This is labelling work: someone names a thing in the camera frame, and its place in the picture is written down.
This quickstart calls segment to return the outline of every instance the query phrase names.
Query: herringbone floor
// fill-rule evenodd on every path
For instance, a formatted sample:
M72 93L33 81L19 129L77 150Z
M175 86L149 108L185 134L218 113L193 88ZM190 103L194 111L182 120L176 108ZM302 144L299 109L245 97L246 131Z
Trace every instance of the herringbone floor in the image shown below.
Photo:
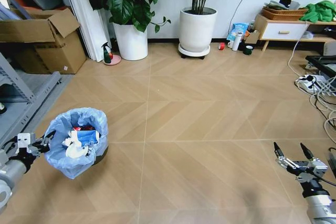
M113 67L87 60L36 133L61 112L94 107L108 117L107 156L75 180L40 158L1 223L309 223L272 143L300 160L304 142L325 161L332 142L293 85L291 51L216 47L205 60L181 59L174 44L151 44L146 59ZM298 71L308 54L316 53L296 53Z

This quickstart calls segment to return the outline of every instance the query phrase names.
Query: robotic hand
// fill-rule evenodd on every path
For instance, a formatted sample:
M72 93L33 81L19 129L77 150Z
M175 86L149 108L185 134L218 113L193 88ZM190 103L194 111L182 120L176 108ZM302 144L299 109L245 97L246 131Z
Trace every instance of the robotic hand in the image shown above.
M312 224L336 224L336 206L330 199L328 191L323 189L320 181L333 184L325 179L328 166L314 157L312 152L300 144L304 155L309 161L292 161L285 157L276 142L274 142L274 152L277 155L278 164L289 173L296 176L303 192L302 195L308 203L307 215Z
M34 133L20 133L5 143L17 146L15 152L11 147L7 151L0 149L0 214L6 208L9 198L21 177L29 171L31 164L41 153L49 151L49 141L53 139L55 131L47 136L36 139Z

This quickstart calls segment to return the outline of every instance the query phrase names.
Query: metal shelf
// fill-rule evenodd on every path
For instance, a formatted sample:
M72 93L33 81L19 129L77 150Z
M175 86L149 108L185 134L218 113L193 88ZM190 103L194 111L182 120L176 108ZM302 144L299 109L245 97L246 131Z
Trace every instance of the metal shelf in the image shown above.
M12 82L6 76L0 76L0 86L3 84L12 84Z
M0 115L0 146L21 132L61 78L59 72L20 75L0 53L0 84L11 84L15 89L15 92L5 89L7 97L0 99L7 107Z

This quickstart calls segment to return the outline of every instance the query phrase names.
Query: plant pot saucer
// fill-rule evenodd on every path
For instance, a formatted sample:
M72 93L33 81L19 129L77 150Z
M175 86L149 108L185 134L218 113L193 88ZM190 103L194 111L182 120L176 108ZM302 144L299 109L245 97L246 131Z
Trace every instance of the plant pot saucer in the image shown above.
M210 52L210 45L205 50L203 50L202 52L189 52L189 51L183 49L181 47L181 44L179 44L179 52L184 54L184 55L187 55L189 57L202 57L202 56L206 56Z
M113 58L111 59L110 63L105 63L105 61L103 60L103 63L107 66L113 66L118 64L121 61L121 57L119 55L113 55Z

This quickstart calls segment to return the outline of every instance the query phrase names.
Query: green cloth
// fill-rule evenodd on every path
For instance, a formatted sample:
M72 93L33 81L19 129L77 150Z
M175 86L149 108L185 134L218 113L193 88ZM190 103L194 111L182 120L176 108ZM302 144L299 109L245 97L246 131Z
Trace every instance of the green cloth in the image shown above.
M331 22L336 16L336 6L328 0L323 0L317 4L309 4L306 8L308 11L300 20L307 20L313 23L318 20Z

